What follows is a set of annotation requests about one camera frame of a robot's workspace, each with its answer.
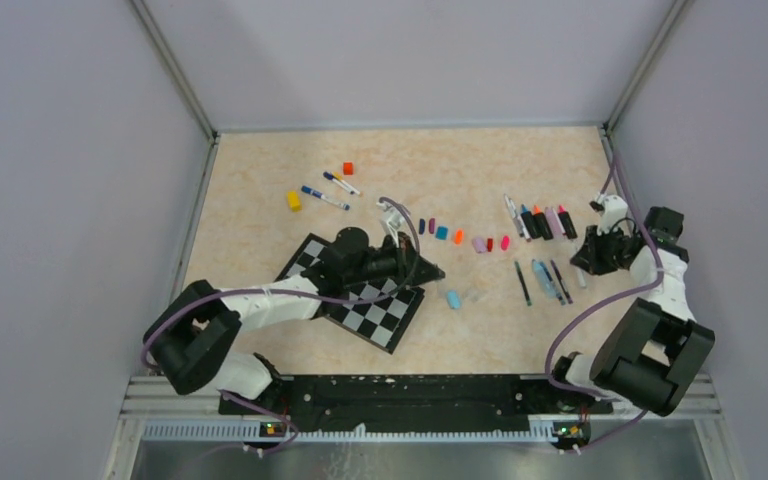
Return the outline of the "light blue highlighter cap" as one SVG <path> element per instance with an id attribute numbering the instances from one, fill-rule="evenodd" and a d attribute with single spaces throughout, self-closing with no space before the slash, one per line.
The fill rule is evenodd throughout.
<path id="1" fill-rule="evenodd" d="M 456 290 L 448 290 L 445 298 L 450 309 L 459 310 L 462 308 L 462 300 Z"/>

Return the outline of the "black highlighter pink cap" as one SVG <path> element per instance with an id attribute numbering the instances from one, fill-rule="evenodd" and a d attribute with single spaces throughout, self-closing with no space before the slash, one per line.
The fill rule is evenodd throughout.
<path id="1" fill-rule="evenodd" d="M 557 208 L 557 217 L 565 236 L 570 240 L 577 239 L 578 232 L 574 222 L 572 221 L 569 212 L 562 205 L 559 205 Z"/>

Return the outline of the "thin dark pen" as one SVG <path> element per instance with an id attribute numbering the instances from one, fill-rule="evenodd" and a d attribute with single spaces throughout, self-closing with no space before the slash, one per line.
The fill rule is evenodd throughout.
<path id="1" fill-rule="evenodd" d="M 573 301 L 573 299 L 572 299 L 572 297 L 570 295 L 570 292 L 569 292 L 569 290 L 568 290 L 568 288 L 567 288 L 567 286 L 565 284 L 564 278 L 563 278 L 563 276 L 560 273 L 560 269 L 558 268 L 558 265 L 557 265 L 557 263 L 555 262 L 554 259 L 550 260 L 550 265 L 551 265 L 551 267 L 553 269 L 553 272 L 555 274 L 555 277 L 557 279 L 557 284 L 558 284 L 558 286 L 560 288 L 560 291 L 561 291 L 562 295 L 565 298 L 565 302 L 567 304 L 569 304 L 569 305 L 572 305 L 574 303 L 574 301 Z"/>

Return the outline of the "pale purple highlighter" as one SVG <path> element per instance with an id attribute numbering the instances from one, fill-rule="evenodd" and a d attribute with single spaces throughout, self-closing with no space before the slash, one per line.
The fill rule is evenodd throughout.
<path id="1" fill-rule="evenodd" d="M 552 207 L 546 207 L 545 216 L 547 218 L 547 222 L 550 226 L 553 236 L 558 239 L 563 239 L 565 237 L 565 232 L 560 223 L 560 219 L 557 216 L 557 212 Z"/>

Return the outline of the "pale purple highlighter cap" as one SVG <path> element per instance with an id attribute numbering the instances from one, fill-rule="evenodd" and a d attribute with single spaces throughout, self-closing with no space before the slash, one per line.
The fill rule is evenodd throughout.
<path id="1" fill-rule="evenodd" d="M 472 240 L 473 247 L 476 249 L 477 253 L 489 253 L 490 249 L 487 244 L 487 238 L 484 237 L 475 237 Z"/>

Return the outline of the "black white chessboard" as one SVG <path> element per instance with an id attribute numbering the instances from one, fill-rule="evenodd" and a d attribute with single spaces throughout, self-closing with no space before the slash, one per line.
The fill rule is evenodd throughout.
<path id="1" fill-rule="evenodd" d="M 276 281 L 300 274 L 317 264 L 329 245 L 328 240 L 309 233 Z M 332 323 L 392 354 L 425 300 L 425 293 L 422 287 L 410 287 L 374 304 L 323 303 L 321 311 L 322 316 Z"/>

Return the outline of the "light blue eraser bar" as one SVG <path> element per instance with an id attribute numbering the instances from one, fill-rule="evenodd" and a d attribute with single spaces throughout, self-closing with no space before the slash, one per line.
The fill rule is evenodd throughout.
<path id="1" fill-rule="evenodd" d="M 543 265 L 541 262 L 537 261 L 536 259 L 531 260 L 531 267 L 532 270 L 538 280 L 538 283 L 540 284 L 542 290 L 545 292 L 545 294 L 549 298 L 556 298 L 556 291 L 554 287 L 552 286 L 552 282 L 550 277 L 547 275 L 546 270 L 543 268 Z"/>

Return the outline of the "black highlighter orange cap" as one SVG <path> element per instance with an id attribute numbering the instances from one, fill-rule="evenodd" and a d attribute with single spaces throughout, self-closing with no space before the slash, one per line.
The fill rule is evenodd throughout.
<path id="1" fill-rule="evenodd" d="M 552 240 L 554 238 L 552 228 L 548 223 L 545 213 L 537 205 L 534 205 L 532 208 L 532 217 L 540 236 L 544 240 Z"/>

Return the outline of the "black highlighter blue tip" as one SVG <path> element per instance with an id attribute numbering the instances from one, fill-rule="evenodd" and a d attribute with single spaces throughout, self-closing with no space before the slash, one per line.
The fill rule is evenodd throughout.
<path id="1" fill-rule="evenodd" d="M 521 205 L 520 218 L 530 238 L 540 239 L 542 237 L 542 233 L 531 211 L 524 204 Z"/>

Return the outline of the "white marker magenta end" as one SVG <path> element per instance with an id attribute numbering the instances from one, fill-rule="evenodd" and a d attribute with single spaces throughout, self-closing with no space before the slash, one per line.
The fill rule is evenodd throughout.
<path id="1" fill-rule="evenodd" d="M 531 242 L 532 241 L 532 236 L 530 235 L 530 232 L 527 229 L 523 219 L 519 218 L 518 220 L 519 220 L 519 224 L 520 224 L 520 227 L 521 227 L 521 230 L 522 230 L 522 234 L 523 234 L 523 237 L 524 237 L 525 241 L 526 242 Z"/>

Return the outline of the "black gel pen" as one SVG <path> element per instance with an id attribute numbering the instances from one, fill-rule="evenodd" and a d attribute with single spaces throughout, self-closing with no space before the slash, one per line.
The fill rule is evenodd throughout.
<path id="1" fill-rule="evenodd" d="M 522 289 L 522 293 L 523 293 L 526 305 L 528 307 L 531 307 L 533 305 L 533 302 L 532 302 L 531 295 L 529 293 L 529 290 L 528 290 L 528 287 L 527 287 L 527 284 L 526 284 L 526 281 L 525 281 L 525 277 L 524 277 L 524 273 L 522 271 L 521 264 L 519 263 L 518 260 L 514 260 L 514 268 L 515 268 L 515 271 L 516 271 L 516 274 L 517 274 L 517 278 L 518 278 L 520 287 Z"/>

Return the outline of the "white marker blue band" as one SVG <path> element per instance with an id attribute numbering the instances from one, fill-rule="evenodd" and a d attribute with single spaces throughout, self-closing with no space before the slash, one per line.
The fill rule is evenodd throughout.
<path id="1" fill-rule="evenodd" d="M 335 206 L 336 208 L 341 209 L 343 211 L 349 211 L 350 210 L 350 205 L 349 204 L 347 204 L 345 202 L 341 202 L 339 200 L 336 200 L 336 199 L 334 199 L 332 197 L 329 197 L 328 195 L 320 192 L 319 190 L 316 190 L 316 189 L 311 188 L 309 186 L 302 185 L 301 186 L 301 191 L 303 193 L 309 195 L 309 196 L 317 198 L 317 199 L 319 199 L 319 200 L 321 200 L 321 201 L 323 201 L 325 203 L 328 203 L 329 205 Z"/>

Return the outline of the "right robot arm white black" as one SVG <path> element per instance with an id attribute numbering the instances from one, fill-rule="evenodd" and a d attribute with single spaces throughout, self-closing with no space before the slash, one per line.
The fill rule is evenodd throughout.
<path id="1" fill-rule="evenodd" d="M 560 412 L 574 411 L 587 394 L 600 394 L 666 417 L 684 398 L 716 339 L 687 303 L 689 254 L 679 244 L 684 216 L 653 207 L 626 233 L 625 208 L 603 208 L 600 214 L 571 263 L 591 275 L 628 271 L 635 298 L 596 354 L 574 352 L 557 360 L 546 397 Z"/>

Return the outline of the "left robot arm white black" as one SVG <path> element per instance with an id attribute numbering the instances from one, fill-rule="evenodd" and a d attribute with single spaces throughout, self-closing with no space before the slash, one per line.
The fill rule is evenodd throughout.
<path id="1" fill-rule="evenodd" d="M 311 234 L 271 284 L 188 285 L 145 332 L 141 359 L 180 395 L 232 391 L 268 413 L 280 401 L 279 375 L 259 354 L 233 352 L 239 335 L 324 317 L 390 353 L 423 301 L 423 285 L 444 277 L 404 232 L 386 235 L 379 247 L 356 227 L 332 241 Z"/>

